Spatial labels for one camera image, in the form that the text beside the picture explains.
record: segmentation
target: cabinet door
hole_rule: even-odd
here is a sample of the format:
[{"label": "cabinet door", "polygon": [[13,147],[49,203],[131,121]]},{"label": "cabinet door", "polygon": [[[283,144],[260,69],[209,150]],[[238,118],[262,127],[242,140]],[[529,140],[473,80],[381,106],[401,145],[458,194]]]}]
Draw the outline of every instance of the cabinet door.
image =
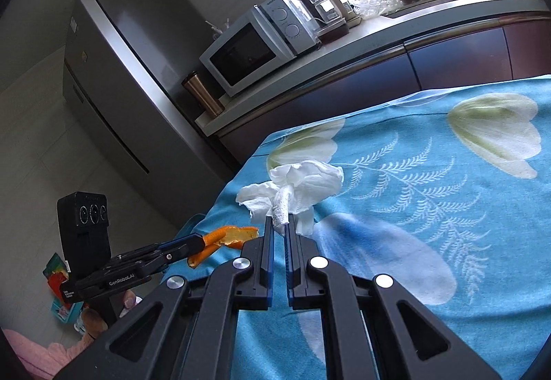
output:
[{"label": "cabinet door", "polygon": [[503,27],[513,78],[551,74],[551,21]]},{"label": "cabinet door", "polygon": [[422,89],[454,88],[512,78],[501,28],[431,44],[409,55]]},{"label": "cabinet door", "polygon": [[352,113],[418,90],[409,58],[401,55],[291,100],[220,140],[243,163],[271,133]]}]

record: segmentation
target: crumpled tissue paper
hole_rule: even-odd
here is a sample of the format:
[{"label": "crumpled tissue paper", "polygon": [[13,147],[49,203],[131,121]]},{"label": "crumpled tissue paper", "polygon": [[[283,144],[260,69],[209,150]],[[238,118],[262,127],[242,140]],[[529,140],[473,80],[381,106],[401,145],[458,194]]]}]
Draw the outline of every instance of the crumpled tissue paper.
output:
[{"label": "crumpled tissue paper", "polygon": [[241,188],[235,201],[249,209],[252,223],[271,216],[279,233],[289,223],[289,213],[294,214],[296,232],[303,236],[313,231],[312,206],[338,194],[344,180],[341,167],[319,161],[280,165],[269,176],[271,181]]}]

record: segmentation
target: microwave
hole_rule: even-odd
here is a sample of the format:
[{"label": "microwave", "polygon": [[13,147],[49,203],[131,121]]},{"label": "microwave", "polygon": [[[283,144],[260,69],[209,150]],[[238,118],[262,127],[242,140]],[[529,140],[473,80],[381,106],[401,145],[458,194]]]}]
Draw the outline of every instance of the microwave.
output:
[{"label": "microwave", "polygon": [[301,0],[266,0],[239,17],[199,59],[234,96],[316,48],[319,28]]}]

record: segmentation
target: floor tile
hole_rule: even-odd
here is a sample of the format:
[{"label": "floor tile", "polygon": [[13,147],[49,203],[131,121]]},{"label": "floor tile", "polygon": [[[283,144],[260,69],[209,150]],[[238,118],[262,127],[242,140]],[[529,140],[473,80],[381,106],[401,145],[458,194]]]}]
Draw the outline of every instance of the floor tile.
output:
[{"label": "floor tile", "polygon": [[0,95],[0,135],[52,95],[59,96],[63,77],[63,52],[59,49],[34,65]]},{"label": "floor tile", "polygon": [[42,161],[64,196],[79,189],[103,156],[77,122],[44,153]]},{"label": "floor tile", "polygon": [[42,270],[54,252],[59,251],[57,223],[43,228],[27,244],[12,245],[10,254],[0,249],[0,327],[20,332],[41,345],[59,341],[63,325],[50,313],[53,293]]},{"label": "floor tile", "polygon": [[41,117],[21,122],[0,137],[0,195],[12,191],[28,175],[75,119],[61,98]]},{"label": "floor tile", "polygon": [[7,260],[17,259],[23,249],[37,247],[42,235],[57,221],[57,200],[62,197],[55,177],[42,162],[0,201],[0,235],[7,245]]},{"label": "floor tile", "polygon": [[132,208],[141,198],[139,193],[120,176],[115,168],[103,160],[79,187],[83,192],[107,197],[107,211],[111,215]]},{"label": "floor tile", "polygon": [[109,241],[114,255],[151,243],[165,242],[176,236],[176,227],[143,198],[131,209],[121,212],[110,213],[109,216]]}]

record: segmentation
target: blue bedsheet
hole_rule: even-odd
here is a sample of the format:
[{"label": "blue bedsheet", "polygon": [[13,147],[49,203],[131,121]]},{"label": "blue bedsheet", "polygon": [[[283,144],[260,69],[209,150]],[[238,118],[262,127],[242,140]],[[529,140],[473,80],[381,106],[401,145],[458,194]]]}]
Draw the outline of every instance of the blue bedsheet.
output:
[{"label": "blue bedsheet", "polygon": [[[341,166],[341,193],[314,208],[324,255],[362,277],[393,275],[503,379],[518,379],[551,332],[550,106],[542,76],[421,92],[275,133],[196,230],[250,225],[235,195],[274,166]],[[204,276],[237,255],[224,248],[167,275]],[[319,313],[287,305],[281,236],[273,308],[240,313],[232,378],[325,378]]]}]

